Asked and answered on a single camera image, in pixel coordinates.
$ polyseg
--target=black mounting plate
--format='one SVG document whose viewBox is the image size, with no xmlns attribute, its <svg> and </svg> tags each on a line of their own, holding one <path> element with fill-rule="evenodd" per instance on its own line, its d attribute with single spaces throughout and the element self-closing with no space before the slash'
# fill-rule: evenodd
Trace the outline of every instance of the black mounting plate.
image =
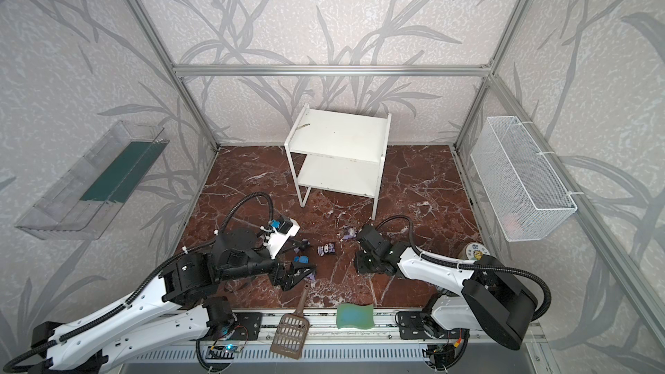
<svg viewBox="0 0 665 374">
<path fill-rule="evenodd" d="M 236 328 L 236 332 L 233 332 L 233 335 L 229 337 L 229 340 L 245 341 L 247 334 L 249 334 L 247 341 L 256 341 L 259 339 L 261 317 L 263 314 L 261 312 L 235 312 L 235 314 L 238 318 L 238 324 L 247 328 L 247 332 L 245 332 L 245 329 L 238 327 Z"/>
<path fill-rule="evenodd" d="M 425 332 L 425 327 L 423 326 L 422 318 L 420 317 L 420 311 L 397 312 L 395 319 L 399 325 L 400 339 L 435 339 L 430 337 L 427 332 Z M 454 339 L 460 336 L 459 329 L 453 329 L 447 332 L 447 337 L 450 337 L 450 339 Z"/>
</svg>

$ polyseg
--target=white wire mesh basket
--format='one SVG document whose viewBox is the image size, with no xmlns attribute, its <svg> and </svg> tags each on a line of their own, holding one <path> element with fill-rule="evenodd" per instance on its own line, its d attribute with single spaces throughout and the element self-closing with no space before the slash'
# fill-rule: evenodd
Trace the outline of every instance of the white wire mesh basket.
<svg viewBox="0 0 665 374">
<path fill-rule="evenodd" d="M 515 116 L 488 117 L 471 151 L 508 241 L 541 240 L 577 205 Z"/>
</svg>

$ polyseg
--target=brown litter scoop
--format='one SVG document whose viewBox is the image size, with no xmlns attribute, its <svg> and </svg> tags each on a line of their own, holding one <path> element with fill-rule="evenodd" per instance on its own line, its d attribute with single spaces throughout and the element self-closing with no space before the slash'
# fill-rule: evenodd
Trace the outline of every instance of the brown litter scoop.
<svg viewBox="0 0 665 374">
<path fill-rule="evenodd" d="M 279 321 L 273 345 L 270 350 L 285 357 L 300 359 L 303 354 L 304 338 L 309 330 L 309 321 L 304 319 L 304 301 L 307 300 L 309 284 L 304 285 L 298 308 L 294 313 L 287 313 Z"/>
</svg>

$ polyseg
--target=red marble floor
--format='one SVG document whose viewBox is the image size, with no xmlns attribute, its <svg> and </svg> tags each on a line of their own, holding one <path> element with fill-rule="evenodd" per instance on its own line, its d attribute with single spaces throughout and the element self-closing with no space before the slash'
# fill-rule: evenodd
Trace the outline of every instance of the red marble floor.
<svg viewBox="0 0 665 374">
<path fill-rule="evenodd" d="M 296 170 L 304 155 L 295 155 Z M 194 246 L 212 239 L 213 231 L 243 196 L 255 191 L 270 194 L 275 216 L 284 214 L 301 225 L 297 237 L 307 238 L 306 252 L 317 265 L 307 307 L 334 308 L 337 303 L 379 308 L 418 308 L 427 303 L 436 288 L 426 282 L 397 279 L 384 274 L 358 275 L 353 257 L 359 245 L 342 241 L 345 227 L 359 230 L 370 222 L 371 198 L 312 189 L 301 208 L 284 148 L 280 146 L 225 146 L 207 179 L 180 246 Z M 421 247 L 446 256 L 457 256 L 469 242 L 480 241 L 469 200 L 461 184 L 448 146 L 389 146 L 376 212 L 377 223 L 388 216 L 407 214 L 415 224 L 415 240 Z M 245 203 L 229 224 L 258 230 L 267 220 L 267 206 L 261 200 Z M 393 242 L 407 239 L 403 220 L 387 223 L 382 230 Z M 334 242 L 337 253 L 320 257 L 316 247 Z M 292 261 L 295 253 L 283 258 Z M 228 296 L 239 308 L 294 308 L 302 284 L 288 292 L 272 287 L 266 276 L 229 293 L 247 280 L 221 286 L 219 295 Z"/>
</svg>

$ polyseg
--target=wall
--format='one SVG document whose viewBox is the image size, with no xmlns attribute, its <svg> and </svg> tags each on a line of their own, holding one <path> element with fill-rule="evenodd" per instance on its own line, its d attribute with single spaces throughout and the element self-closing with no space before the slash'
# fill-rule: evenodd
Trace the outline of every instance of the wall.
<svg viewBox="0 0 665 374">
<path fill-rule="evenodd" d="M 665 297 L 665 8 L 663 0 L 534 0 L 499 67 L 645 278 Z M 662 373 L 665 356 L 572 217 L 538 242 L 506 243 L 468 154 L 460 151 L 503 260 L 546 276 L 540 319 L 563 373 Z"/>
<path fill-rule="evenodd" d="M 474 64 L 516 0 L 142 0 L 177 63 Z M 280 143 L 305 102 L 393 114 L 391 143 L 453 142 L 475 78 L 194 78 L 222 143 Z"/>
<path fill-rule="evenodd" d="M 122 0 L 0 0 L 0 363 L 37 324 L 128 294 L 170 255 L 210 145 Z M 23 212 L 117 120 L 171 140 L 95 241 L 39 240 Z"/>
</svg>

